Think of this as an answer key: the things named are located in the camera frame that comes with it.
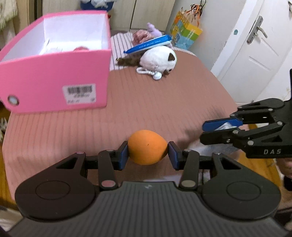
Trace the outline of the pink cardboard box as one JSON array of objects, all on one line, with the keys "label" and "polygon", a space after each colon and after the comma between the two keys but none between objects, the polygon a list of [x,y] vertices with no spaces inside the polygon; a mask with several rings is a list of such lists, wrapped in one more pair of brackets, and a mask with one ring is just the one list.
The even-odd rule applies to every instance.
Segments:
[{"label": "pink cardboard box", "polygon": [[1,50],[1,102],[14,113],[105,107],[111,55],[107,12],[47,14]]}]

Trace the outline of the cream knitted cardigan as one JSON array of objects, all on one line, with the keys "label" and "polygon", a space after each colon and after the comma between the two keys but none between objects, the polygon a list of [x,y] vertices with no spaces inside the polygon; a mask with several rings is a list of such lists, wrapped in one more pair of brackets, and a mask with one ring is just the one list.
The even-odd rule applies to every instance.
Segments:
[{"label": "cream knitted cardigan", "polygon": [[17,16],[16,0],[0,0],[1,49],[15,37],[13,19]]}]

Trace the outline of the white door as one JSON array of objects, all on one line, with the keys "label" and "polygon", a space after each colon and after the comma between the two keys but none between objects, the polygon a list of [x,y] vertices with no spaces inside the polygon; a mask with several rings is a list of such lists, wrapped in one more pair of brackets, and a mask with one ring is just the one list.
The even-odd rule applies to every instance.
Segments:
[{"label": "white door", "polygon": [[[258,31],[247,44],[259,15],[268,37]],[[246,1],[211,71],[238,105],[247,104],[267,88],[290,49],[291,1]]]}]

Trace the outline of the beige wardrobe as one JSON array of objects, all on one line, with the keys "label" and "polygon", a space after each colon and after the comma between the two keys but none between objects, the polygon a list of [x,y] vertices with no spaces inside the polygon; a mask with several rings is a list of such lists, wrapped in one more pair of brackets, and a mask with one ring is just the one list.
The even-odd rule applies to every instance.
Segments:
[{"label": "beige wardrobe", "polygon": [[[165,31],[174,1],[116,1],[108,12],[110,26],[113,30],[127,31],[145,29],[152,23],[160,31]],[[55,12],[80,10],[80,1],[34,1],[38,18]]]}]

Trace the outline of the white tissue pack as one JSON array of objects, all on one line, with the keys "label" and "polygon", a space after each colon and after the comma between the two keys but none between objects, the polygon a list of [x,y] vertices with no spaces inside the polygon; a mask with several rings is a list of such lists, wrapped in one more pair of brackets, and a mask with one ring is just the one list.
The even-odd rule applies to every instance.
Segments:
[{"label": "white tissue pack", "polygon": [[226,122],[224,124],[222,124],[221,126],[219,126],[218,128],[215,129],[215,131],[217,130],[226,130],[226,129],[232,129],[232,128],[236,128],[237,126],[232,125],[229,122]]}]

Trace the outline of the white round plush toy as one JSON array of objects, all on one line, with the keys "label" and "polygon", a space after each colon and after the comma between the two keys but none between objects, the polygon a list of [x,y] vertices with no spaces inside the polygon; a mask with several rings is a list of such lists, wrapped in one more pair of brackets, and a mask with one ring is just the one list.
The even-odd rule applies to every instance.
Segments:
[{"label": "white round plush toy", "polygon": [[177,63],[177,56],[173,49],[167,46],[157,46],[147,50],[140,58],[138,74],[150,75],[154,80],[160,80],[168,75]]}]

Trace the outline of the flower bouquet blue wrap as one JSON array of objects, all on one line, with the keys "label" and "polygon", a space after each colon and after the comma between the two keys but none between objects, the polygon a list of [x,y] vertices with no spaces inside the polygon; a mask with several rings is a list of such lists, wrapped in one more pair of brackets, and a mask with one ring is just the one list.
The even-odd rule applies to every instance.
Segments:
[{"label": "flower bouquet blue wrap", "polygon": [[114,1],[86,0],[80,1],[82,10],[105,10],[110,11],[114,5]]}]

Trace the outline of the orange plush ball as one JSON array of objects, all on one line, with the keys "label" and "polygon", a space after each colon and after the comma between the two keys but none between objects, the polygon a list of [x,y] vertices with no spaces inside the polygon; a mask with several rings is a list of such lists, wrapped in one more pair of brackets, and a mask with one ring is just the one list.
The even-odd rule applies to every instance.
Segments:
[{"label": "orange plush ball", "polygon": [[159,134],[150,130],[139,130],[128,139],[129,158],[138,165],[152,165],[162,160],[168,143]]}]

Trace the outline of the pink knitted item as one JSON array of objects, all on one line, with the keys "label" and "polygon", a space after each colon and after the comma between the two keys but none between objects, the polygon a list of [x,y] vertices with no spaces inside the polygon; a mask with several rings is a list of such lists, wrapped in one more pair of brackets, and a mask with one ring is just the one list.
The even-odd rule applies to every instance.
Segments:
[{"label": "pink knitted item", "polygon": [[147,30],[138,30],[133,34],[133,46],[152,40],[153,36]]}]

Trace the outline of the blue flat package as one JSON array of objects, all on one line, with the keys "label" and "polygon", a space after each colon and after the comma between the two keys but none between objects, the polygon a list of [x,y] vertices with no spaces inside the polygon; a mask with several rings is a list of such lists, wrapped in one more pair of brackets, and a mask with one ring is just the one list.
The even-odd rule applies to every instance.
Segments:
[{"label": "blue flat package", "polygon": [[152,40],[145,41],[144,43],[140,43],[126,51],[124,51],[125,54],[132,54],[137,53],[140,51],[149,50],[151,48],[157,47],[157,46],[168,46],[172,41],[172,37],[169,35],[162,35],[160,37],[154,38]]}]

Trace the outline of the brown hair piece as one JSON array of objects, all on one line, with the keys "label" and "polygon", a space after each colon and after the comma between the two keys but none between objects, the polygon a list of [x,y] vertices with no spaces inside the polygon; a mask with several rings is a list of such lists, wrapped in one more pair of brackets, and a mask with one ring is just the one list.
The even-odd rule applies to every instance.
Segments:
[{"label": "brown hair piece", "polygon": [[138,67],[140,65],[140,57],[119,57],[116,63],[123,67]]}]

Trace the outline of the purple plush toy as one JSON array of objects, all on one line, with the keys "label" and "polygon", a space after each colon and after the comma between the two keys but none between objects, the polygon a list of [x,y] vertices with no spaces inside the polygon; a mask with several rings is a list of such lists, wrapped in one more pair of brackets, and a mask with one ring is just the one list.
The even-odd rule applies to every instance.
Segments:
[{"label": "purple plush toy", "polygon": [[[162,32],[158,29],[155,28],[155,26],[152,24],[152,23],[147,23],[147,31],[154,37],[154,38],[159,38],[161,36],[163,36]],[[154,47],[157,47],[157,46],[167,46],[169,48],[173,48],[172,46],[172,43],[169,42],[169,43],[157,43],[157,44],[154,44],[152,46],[149,46],[147,49],[151,49],[151,48],[154,48]]]}]

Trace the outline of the colourful paper gift bag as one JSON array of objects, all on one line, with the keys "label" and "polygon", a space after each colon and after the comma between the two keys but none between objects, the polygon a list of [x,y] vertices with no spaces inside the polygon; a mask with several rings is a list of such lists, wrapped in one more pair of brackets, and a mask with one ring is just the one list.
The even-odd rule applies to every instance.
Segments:
[{"label": "colourful paper gift bag", "polygon": [[181,8],[171,26],[175,47],[188,50],[203,32],[200,25],[202,6],[192,4],[189,10]]}]

